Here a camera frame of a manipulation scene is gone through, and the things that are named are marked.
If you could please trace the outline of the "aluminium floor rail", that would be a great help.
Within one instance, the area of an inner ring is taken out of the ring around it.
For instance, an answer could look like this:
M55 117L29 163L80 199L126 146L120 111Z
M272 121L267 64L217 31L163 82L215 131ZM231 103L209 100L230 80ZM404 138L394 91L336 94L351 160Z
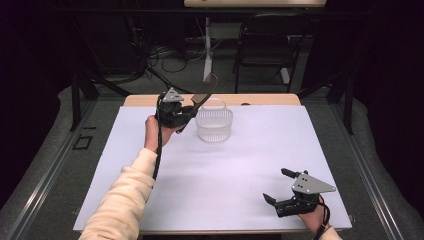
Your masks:
M329 107L336 118L337 124L339 125L344 138L348 142L349 148L353 152L356 169L361 177L361 180L380 220L380 223L384 228L388 240L404 240L404 237L394 219L394 216L388 207L387 201L383 197L377 181L373 177L366 158L359 148L355 136L351 135L344 125L342 110L337 104L330 104Z
M103 146L101 126L94 117L96 102L85 104L75 130L65 113L0 214L5 228L0 240L77 240L74 228Z

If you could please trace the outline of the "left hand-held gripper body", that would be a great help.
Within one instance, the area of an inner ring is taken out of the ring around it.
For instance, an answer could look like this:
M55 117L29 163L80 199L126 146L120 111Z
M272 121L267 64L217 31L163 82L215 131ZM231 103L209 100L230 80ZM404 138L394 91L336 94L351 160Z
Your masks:
M173 87L158 96L155 119L160 126L182 128L187 125L182 113L183 100L184 98Z

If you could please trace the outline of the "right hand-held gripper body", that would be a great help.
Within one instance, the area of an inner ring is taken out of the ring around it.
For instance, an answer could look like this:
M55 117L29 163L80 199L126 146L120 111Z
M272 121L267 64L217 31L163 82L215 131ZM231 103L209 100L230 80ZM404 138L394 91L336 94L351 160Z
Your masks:
M320 203L320 194L335 192L336 188L308 174L300 172L291 186L294 196L289 200L276 202L275 209L278 217L306 214L313 212Z

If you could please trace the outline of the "black kitchen knife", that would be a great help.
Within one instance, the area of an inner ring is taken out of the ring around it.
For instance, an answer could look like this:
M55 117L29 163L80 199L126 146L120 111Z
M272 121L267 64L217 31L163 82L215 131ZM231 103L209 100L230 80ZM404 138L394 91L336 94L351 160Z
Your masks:
M210 98L210 96L213 94L217 84L218 84L218 77L215 74L210 73L206 77L206 81L199 88L198 92L192 96L191 101L192 101L193 105L199 105L201 107ZM182 126L177 131L177 133L182 133L187 125Z

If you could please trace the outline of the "person's right hand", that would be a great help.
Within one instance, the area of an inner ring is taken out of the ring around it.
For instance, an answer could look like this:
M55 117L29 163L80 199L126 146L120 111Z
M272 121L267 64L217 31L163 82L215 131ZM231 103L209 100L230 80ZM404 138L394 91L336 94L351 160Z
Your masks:
M324 223L327 217L327 211L323 205L318 205L313 212L299 214L298 217L314 235L316 235L320 229L325 231L331 227L329 222Z

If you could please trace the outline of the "person's left hand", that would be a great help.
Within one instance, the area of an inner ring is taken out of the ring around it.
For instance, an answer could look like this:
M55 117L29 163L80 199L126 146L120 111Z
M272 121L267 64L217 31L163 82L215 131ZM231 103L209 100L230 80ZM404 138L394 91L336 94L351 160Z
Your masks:
M153 115L150 115L145 121L145 142L144 147L153 152L159 148L159 138L162 138L162 145L166 145L175 128L159 127L159 124Z

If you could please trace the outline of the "black folding chair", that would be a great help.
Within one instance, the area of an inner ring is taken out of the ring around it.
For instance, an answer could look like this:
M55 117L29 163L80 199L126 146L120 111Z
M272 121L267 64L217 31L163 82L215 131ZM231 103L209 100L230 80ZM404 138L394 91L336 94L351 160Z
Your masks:
M238 35L234 92L239 91L241 67L275 68L277 74L283 68L289 69L289 92L302 44L311 27L311 20L301 14L259 13L248 17Z

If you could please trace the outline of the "clear plastic basket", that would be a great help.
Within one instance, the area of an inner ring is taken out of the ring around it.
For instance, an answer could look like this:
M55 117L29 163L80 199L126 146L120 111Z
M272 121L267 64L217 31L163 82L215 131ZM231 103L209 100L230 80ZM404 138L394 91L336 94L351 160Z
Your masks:
M223 99L212 97L199 108L195 122L201 140L209 143L222 142L231 135L233 112Z

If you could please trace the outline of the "white-legged wooden desk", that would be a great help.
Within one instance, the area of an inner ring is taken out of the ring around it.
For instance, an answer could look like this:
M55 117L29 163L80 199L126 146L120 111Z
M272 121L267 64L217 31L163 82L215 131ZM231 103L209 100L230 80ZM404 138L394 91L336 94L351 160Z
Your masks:
M327 0L184 0L185 7L191 8L322 8ZM212 69L211 23L205 20L205 69L204 77Z

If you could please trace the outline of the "black metal stand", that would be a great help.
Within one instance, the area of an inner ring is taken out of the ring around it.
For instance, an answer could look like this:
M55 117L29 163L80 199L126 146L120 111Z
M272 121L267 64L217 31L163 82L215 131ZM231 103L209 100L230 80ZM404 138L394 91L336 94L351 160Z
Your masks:
M297 96L299 99L303 99L328 84L331 85L330 90L326 96L328 103L338 103L341 97L344 97L343 125L347 132L352 135L354 79L353 75L349 71L336 72L329 78L320 81L309 88L301 90L299 93L297 93Z
M105 86L106 88L118 93L123 97L130 95L130 92L124 90L123 88L115 85L106 78L102 77L99 74L94 73L88 69L79 69L74 72L74 76L71 82L71 96L72 96L72 126L71 130L74 131L82 120L82 111L81 111L81 100L80 93L83 93L84 96L89 101L96 101L100 94L95 87L95 84L99 83L100 85Z

